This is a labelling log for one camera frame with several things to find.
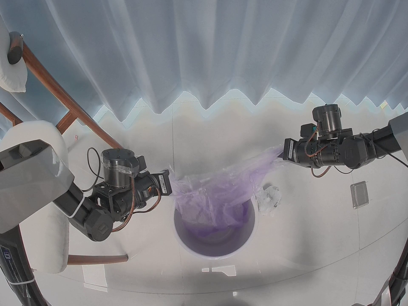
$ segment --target curtain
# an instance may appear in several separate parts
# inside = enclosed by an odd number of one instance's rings
[[[271,87],[407,108],[407,13],[408,0],[0,0],[64,89],[120,121],[140,98],[160,113],[182,91],[203,108],[229,89],[257,104]],[[0,100],[23,120],[67,111],[30,73],[26,93]]]

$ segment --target wooden bar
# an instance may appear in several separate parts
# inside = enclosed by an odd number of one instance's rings
[[[6,106],[0,103],[0,113],[5,116],[8,120],[10,120],[13,126],[21,124],[23,121],[18,118],[15,114],[13,114],[10,110],[6,108]]]
[[[23,59],[27,68],[34,76],[63,104],[73,113],[78,119],[87,125],[95,134],[101,137],[114,149],[123,148],[116,140],[114,140],[106,131],[104,131],[89,114],[85,112],[81,106],[58,84],[51,74],[39,62],[36,56],[24,43]]]
[[[68,255],[68,265],[96,265],[125,263],[128,261],[127,255],[120,256],[84,256]]]
[[[68,129],[70,125],[77,119],[77,116],[74,115],[71,111],[68,111],[66,115],[59,121],[57,124],[57,129],[61,135]]]

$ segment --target white tile floor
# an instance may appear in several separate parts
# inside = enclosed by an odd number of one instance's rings
[[[352,127],[354,133],[383,127],[403,112],[375,108],[369,100],[358,106],[344,98],[337,103],[343,127]],[[254,106],[242,93],[230,91],[204,110],[195,97],[184,93],[161,115],[140,101],[125,120],[128,125],[109,112],[99,123],[125,147],[145,155],[151,171],[171,165],[182,176],[231,165],[287,137],[298,139],[300,126],[313,121],[311,111],[321,104],[319,98],[310,97],[299,105],[271,91]],[[78,123],[64,138],[75,182],[85,188],[94,180],[86,150],[107,146]],[[96,168],[95,157],[91,163]],[[173,199],[166,197],[154,212],[134,217],[105,242],[91,242],[71,228],[71,254],[131,257],[126,264],[105,266],[107,293],[84,288],[82,268],[76,266],[59,276],[38,274],[39,283],[52,304],[77,290],[75,301],[92,299],[90,305],[109,304],[107,295],[129,298],[136,305],[352,305],[354,299],[369,303],[390,275],[408,236],[407,173],[388,157],[349,175],[331,169],[320,179],[296,165],[280,167],[265,179],[283,195],[274,216],[261,216],[251,244],[219,261],[196,258],[179,247],[171,230]],[[349,187],[363,180],[368,182],[370,203],[354,210]],[[211,271],[233,265],[236,276]],[[52,286],[64,291],[58,295]]]

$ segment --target wooden chair leg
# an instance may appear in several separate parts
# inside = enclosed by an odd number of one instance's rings
[[[118,256],[86,256],[86,255],[68,255],[68,265],[96,265],[125,263],[129,259],[128,255]]]

